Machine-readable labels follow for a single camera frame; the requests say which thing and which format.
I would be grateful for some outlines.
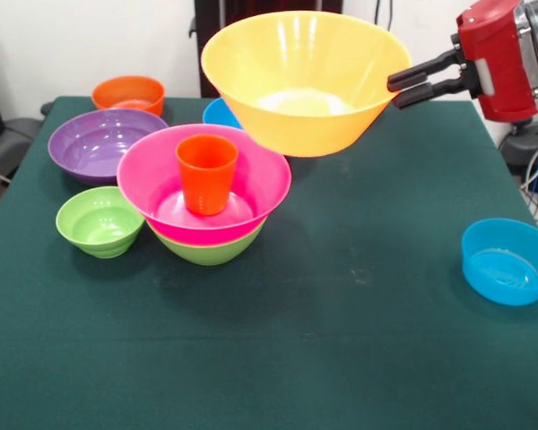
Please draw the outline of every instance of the stacked bowls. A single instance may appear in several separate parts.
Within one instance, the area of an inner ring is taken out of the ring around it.
[[[204,134],[227,139],[239,150],[228,205],[212,216],[186,208],[176,159],[182,141]],[[291,170],[283,155],[257,145],[238,128],[191,124],[140,139],[121,159],[117,183],[168,249],[189,261],[213,264],[234,258],[253,242],[289,192]],[[217,257],[202,258],[206,254]]]

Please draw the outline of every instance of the orange cup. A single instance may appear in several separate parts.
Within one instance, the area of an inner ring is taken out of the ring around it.
[[[176,153],[187,209],[199,215],[222,212],[230,197],[237,146],[219,136],[198,134],[182,141]]]

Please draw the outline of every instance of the light green bowl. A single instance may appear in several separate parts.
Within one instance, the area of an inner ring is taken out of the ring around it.
[[[56,215],[57,231],[68,242],[98,258],[113,258],[132,245],[143,216],[116,186],[101,186],[72,197]]]
[[[153,230],[153,233],[155,233],[155,236],[157,236],[158,239],[165,246],[167,246],[172,253],[177,254],[181,258],[195,264],[200,264],[202,266],[215,266],[229,262],[245,251],[259,235],[264,223],[265,222],[259,224],[259,227],[248,235],[243,236],[241,239],[217,246],[193,246],[180,244],[160,235],[152,228],[152,226],[150,226],[150,228]]]

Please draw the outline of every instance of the cup rim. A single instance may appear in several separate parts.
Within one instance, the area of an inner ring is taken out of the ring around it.
[[[229,144],[228,146],[230,146],[233,149],[233,157],[231,157],[231,159],[228,162],[226,162],[225,164],[222,164],[222,165],[217,166],[215,168],[200,168],[199,166],[195,166],[193,164],[188,163],[187,161],[185,161],[179,155],[179,148],[182,145],[187,144],[187,141],[193,140],[193,139],[198,138],[198,137],[210,137],[210,138],[213,138],[215,140],[223,141],[224,143],[228,143]],[[207,134],[207,133],[194,134],[193,136],[189,136],[186,139],[184,139],[183,141],[178,143],[178,146],[176,147],[176,157],[178,158],[178,162],[183,164],[186,168],[190,168],[192,170],[198,170],[198,171],[201,171],[201,172],[217,172],[217,171],[220,171],[220,170],[223,170],[223,169],[227,168],[227,166],[230,166],[231,164],[234,164],[237,161],[237,158],[239,157],[239,149],[238,149],[238,147],[237,147],[237,145],[235,143],[233,143],[229,139],[226,139],[225,137],[217,136],[215,134]]]

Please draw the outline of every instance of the bowl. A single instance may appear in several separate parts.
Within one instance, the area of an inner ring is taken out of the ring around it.
[[[118,76],[102,82],[91,94],[97,109],[139,109],[161,116],[165,89],[147,76]]]
[[[484,219],[462,238],[463,273],[476,292],[502,305],[538,300],[538,228],[513,219]]]
[[[239,151],[227,207],[201,216],[184,203],[176,148],[198,134],[219,136]],[[283,155],[257,145],[243,130],[226,125],[178,125],[136,142],[117,168],[125,198],[162,236],[185,245],[232,242],[251,233],[281,204],[291,187],[291,170]]]
[[[167,128],[153,114],[132,109],[97,110],[60,125],[50,136],[50,158],[87,185],[114,185],[117,164],[131,145]]]
[[[56,228],[71,244],[98,258],[123,254],[143,225],[116,186],[101,186],[68,200],[56,215]]]
[[[254,141],[317,157],[353,144],[395,96],[390,74],[411,66],[391,33],[339,13],[265,13],[206,43],[201,65]]]
[[[167,248],[177,256],[202,266],[215,266],[233,260],[247,249],[261,232],[263,223],[241,239],[217,246],[191,246],[180,244],[160,235],[156,230],[153,233]]]
[[[204,110],[204,124],[228,125],[229,127],[243,128],[237,118],[230,111],[225,100],[219,98],[212,101]]]

